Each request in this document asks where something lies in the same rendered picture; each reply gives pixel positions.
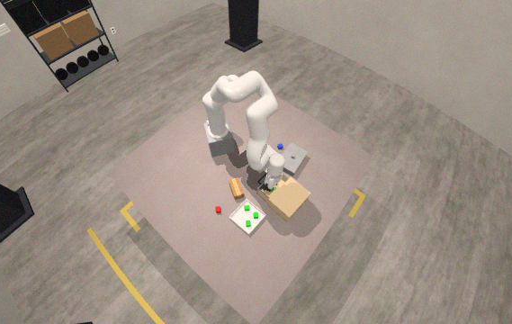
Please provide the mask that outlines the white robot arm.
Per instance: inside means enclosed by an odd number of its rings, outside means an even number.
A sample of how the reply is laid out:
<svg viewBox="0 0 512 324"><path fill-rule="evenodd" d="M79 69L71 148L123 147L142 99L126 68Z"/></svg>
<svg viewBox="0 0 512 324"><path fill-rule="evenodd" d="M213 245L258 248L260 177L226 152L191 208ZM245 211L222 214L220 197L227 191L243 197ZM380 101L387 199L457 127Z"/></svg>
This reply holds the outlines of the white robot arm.
<svg viewBox="0 0 512 324"><path fill-rule="evenodd" d="M211 91L202 98L203 105L207 109L208 133L214 139L224 138L229 132L229 126L225 122L222 105L227 102L242 102L255 92L261 98L249 105L246 110L250 134L247 144L247 162L260 174L265 171L268 174L267 178L276 179L282 175L285 159L266 142L269 137L268 118L277 112L278 103L258 72L250 71L241 77L221 76Z"/></svg>

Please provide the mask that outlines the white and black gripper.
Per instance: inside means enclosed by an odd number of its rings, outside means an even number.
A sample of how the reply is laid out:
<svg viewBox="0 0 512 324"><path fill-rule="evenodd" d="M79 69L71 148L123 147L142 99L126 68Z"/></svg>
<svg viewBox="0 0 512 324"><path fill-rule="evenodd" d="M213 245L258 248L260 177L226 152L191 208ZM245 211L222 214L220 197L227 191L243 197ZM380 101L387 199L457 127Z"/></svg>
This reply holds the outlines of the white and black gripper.
<svg viewBox="0 0 512 324"><path fill-rule="evenodd" d="M268 175L266 175L266 178L265 178L265 186L263 188L263 190L266 190L266 191L271 191L271 189L276 186L283 178L283 173L282 173L282 176L280 176L279 178L276 178L276 179L273 179L271 177L267 178ZM268 189L268 190L267 190ZM270 189L270 190L269 190Z"/></svg>

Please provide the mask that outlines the brown cardboard box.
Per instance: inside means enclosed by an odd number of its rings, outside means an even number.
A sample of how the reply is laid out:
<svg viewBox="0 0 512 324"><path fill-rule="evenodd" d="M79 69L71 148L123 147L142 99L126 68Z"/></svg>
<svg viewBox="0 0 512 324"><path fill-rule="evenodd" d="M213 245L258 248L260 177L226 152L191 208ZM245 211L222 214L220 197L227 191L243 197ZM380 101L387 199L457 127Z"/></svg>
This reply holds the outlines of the brown cardboard box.
<svg viewBox="0 0 512 324"><path fill-rule="evenodd" d="M244 192L242 190L241 184L238 180L238 178L234 178L229 180L229 184L231 186L232 192L234 194L235 200L243 198Z"/></svg>

